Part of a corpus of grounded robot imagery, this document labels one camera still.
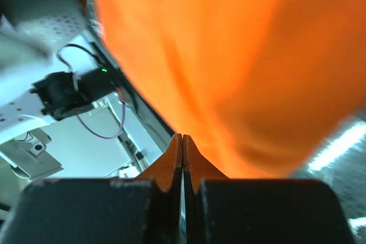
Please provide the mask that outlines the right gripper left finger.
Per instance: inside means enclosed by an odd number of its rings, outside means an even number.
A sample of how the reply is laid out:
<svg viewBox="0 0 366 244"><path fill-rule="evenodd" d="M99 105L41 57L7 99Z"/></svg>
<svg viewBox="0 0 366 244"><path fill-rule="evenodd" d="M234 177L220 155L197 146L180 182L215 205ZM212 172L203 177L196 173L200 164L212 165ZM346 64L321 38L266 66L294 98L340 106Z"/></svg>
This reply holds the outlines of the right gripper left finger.
<svg viewBox="0 0 366 244"><path fill-rule="evenodd" d="M141 218L137 243L179 243L182 135L139 177L134 208Z"/></svg>

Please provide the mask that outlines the orange t shirt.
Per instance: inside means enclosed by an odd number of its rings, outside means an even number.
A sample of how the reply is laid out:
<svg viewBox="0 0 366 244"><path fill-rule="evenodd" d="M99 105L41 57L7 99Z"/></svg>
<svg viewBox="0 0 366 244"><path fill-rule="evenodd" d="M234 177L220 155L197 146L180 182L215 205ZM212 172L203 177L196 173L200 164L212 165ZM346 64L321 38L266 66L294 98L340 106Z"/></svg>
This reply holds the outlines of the orange t shirt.
<svg viewBox="0 0 366 244"><path fill-rule="evenodd" d="M280 178L365 104L365 0L94 0L108 51L231 178Z"/></svg>

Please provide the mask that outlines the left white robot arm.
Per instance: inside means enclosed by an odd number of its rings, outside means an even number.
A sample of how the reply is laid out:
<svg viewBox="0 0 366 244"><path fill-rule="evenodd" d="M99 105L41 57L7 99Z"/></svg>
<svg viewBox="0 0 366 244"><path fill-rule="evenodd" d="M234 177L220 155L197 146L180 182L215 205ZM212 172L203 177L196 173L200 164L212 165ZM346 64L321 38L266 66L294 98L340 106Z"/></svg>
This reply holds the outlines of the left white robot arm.
<svg viewBox="0 0 366 244"><path fill-rule="evenodd" d="M118 70L73 43L81 0L1 0L1 142L85 113L115 92Z"/></svg>

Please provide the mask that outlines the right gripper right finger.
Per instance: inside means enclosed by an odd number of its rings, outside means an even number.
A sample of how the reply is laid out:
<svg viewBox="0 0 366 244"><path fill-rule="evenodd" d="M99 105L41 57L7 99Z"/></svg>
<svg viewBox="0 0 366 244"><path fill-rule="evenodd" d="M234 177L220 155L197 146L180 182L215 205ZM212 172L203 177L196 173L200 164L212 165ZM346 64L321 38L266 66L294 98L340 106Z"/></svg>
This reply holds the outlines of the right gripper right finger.
<svg viewBox="0 0 366 244"><path fill-rule="evenodd" d="M200 193L201 181L229 178L209 162L189 135L182 138L187 243L205 243L205 222Z"/></svg>

